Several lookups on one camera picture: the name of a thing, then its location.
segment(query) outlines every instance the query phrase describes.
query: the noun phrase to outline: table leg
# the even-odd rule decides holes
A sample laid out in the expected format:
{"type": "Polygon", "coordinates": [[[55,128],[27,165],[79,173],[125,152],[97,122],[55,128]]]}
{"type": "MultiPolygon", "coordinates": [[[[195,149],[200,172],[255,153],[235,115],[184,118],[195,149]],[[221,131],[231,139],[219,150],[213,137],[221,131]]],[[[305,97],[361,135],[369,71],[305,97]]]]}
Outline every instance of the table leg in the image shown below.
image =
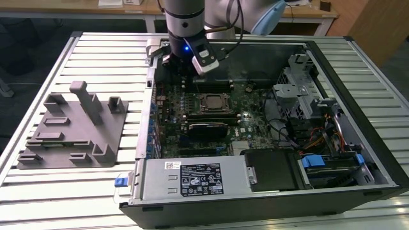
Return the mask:
{"type": "Polygon", "coordinates": [[[155,29],[155,15],[145,15],[147,31],[148,33],[156,33],[155,29]]]}
{"type": "Polygon", "coordinates": [[[332,25],[332,22],[333,22],[333,18],[325,18],[323,19],[323,22],[315,32],[315,36],[325,36],[327,35],[327,32],[328,30],[331,29],[331,25],[332,25]]]}

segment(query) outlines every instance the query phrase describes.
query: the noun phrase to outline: slotted metal table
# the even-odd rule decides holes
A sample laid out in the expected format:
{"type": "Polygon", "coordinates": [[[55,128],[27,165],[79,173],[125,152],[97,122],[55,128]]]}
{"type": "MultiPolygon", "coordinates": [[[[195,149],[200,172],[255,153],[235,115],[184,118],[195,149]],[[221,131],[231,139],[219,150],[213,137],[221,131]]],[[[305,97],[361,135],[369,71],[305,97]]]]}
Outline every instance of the slotted metal table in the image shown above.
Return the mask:
{"type": "MultiPolygon", "coordinates": [[[[115,190],[113,179],[135,167],[144,84],[149,71],[145,64],[147,41],[149,38],[165,37],[165,34],[76,33],[69,38],[0,157],[0,229],[140,229],[115,203],[116,199],[129,195],[129,190],[115,190]],[[120,96],[129,101],[117,164],[112,168],[16,169],[18,155],[45,112],[45,95],[59,92],[67,100],[77,100],[68,88],[71,81],[80,80],[88,82],[87,90],[96,92],[100,100],[120,96]]],[[[245,39],[316,41],[408,173],[409,103],[356,43],[343,37],[248,35],[245,39]]],[[[371,202],[340,215],[217,224],[189,229],[409,229],[408,214],[409,193],[405,193],[389,200],[371,202]]]]}

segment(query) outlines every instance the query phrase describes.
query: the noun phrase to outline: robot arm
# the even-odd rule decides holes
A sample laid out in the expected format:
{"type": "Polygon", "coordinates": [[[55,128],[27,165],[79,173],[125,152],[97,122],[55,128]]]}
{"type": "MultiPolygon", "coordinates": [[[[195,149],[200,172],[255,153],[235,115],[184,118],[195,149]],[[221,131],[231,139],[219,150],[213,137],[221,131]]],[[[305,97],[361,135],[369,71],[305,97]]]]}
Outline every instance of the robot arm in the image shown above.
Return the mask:
{"type": "Polygon", "coordinates": [[[256,35],[268,35],[275,29],[285,9],[284,0],[165,0],[164,12],[169,31],[171,52],[181,63],[192,63],[200,75],[219,67],[225,53],[217,54],[207,39],[207,27],[229,28],[239,16],[244,24],[236,26],[256,35]]]}

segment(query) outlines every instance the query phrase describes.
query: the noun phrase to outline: wooden table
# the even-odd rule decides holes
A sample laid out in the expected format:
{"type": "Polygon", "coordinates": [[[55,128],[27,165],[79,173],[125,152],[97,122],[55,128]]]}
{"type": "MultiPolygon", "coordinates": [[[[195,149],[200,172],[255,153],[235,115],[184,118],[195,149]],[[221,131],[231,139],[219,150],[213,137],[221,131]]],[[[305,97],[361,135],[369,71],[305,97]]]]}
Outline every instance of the wooden table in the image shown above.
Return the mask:
{"type": "MultiPolygon", "coordinates": [[[[157,7],[157,0],[144,0],[140,6],[125,5],[123,8],[100,9],[99,0],[0,0],[0,17],[20,18],[75,18],[75,19],[143,19],[148,33],[155,33],[155,20],[165,16],[157,7]]],[[[319,10],[319,0],[312,7],[299,6],[285,9],[280,20],[283,23],[320,24],[315,35],[325,35],[333,19],[339,17],[335,10],[319,10]]]]}

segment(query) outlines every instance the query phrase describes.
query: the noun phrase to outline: motherboard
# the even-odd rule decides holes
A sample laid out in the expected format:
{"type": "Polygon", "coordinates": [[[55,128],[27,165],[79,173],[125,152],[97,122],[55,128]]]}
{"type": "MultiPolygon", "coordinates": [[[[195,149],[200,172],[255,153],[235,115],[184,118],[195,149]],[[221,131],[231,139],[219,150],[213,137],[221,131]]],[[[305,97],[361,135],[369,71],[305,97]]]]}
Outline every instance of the motherboard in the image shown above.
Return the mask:
{"type": "Polygon", "coordinates": [[[228,83],[227,91],[200,84],[159,86],[161,158],[239,155],[273,148],[264,118],[267,89],[253,82],[228,83]]]}

